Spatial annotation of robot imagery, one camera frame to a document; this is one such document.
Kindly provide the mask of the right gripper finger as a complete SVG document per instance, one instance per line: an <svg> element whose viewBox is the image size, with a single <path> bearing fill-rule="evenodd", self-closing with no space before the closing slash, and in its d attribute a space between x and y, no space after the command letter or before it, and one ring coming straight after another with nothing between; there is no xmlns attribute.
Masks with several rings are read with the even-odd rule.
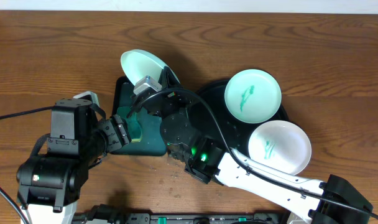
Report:
<svg viewBox="0 0 378 224"><path fill-rule="evenodd" d="M137 97L134 98L134 101L132 103L132 106L130 107L130 111L126 115L126 118L130 118L134 113L141 110L141 108L142 108L141 102L142 102L141 96L137 96Z"/></svg>
<svg viewBox="0 0 378 224"><path fill-rule="evenodd" d="M178 78L174 75L170 67L164 66L160 73L159 83L162 86L162 89L167 88L181 88Z"/></svg>

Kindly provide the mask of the green yellow sponge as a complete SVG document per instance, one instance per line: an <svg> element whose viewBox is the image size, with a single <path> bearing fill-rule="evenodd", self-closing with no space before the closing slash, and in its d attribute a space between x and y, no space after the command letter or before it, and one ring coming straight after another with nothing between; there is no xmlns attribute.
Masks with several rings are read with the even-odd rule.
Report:
<svg viewBox="0 0 378 224"><path fill-rule="evenodd" d="M130 112L129 106L122 106L117 109L117 114L125 119L127 123L127 131L131 137L131 142L140 142L142 140L142 128L138 122L136 113L133 113L129 118L127 115Z"/></svg>

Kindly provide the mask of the white plate with green smear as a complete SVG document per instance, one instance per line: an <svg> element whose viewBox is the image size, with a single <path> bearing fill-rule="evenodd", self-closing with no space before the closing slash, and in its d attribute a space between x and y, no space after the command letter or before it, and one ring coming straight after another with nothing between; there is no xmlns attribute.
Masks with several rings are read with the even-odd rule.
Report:
<svg viewBox="0 0 378 224"><path fill-rule="evenodd" d="M273 120L257 127L248 142L249 157L282 172L296 175L311 159L311 142L296 124Z"/></svg>

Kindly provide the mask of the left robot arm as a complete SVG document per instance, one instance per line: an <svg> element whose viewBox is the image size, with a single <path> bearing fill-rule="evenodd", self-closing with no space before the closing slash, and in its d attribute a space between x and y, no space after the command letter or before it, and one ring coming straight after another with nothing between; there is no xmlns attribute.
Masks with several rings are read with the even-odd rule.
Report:
<svg viewBox="0 0 378 224"><path fill-rule="evenodd" d="M33 152L17 172L22 211L31 223L71 223L89 170L129 144L124 119L52 113L46 154Z"/></svg>

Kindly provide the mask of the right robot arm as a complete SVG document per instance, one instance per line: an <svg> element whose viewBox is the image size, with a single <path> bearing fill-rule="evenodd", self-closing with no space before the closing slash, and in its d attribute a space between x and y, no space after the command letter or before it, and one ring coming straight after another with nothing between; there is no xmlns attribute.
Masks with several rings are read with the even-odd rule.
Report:
<svg viewBox="0 0 378 224"><path fill-rule="evenodd" d="M256 162L228 146L214 111L196 93L184 89L168 66L151 72L124 70L135 91L131 113L145 108L162 118L160 134L173 157L204 183L215 180L276 203L305 223L367 223L373 206L347 180L331 175L327 182L282 172ZM194 128L187 111L201 104L220 140Z"/></svg>

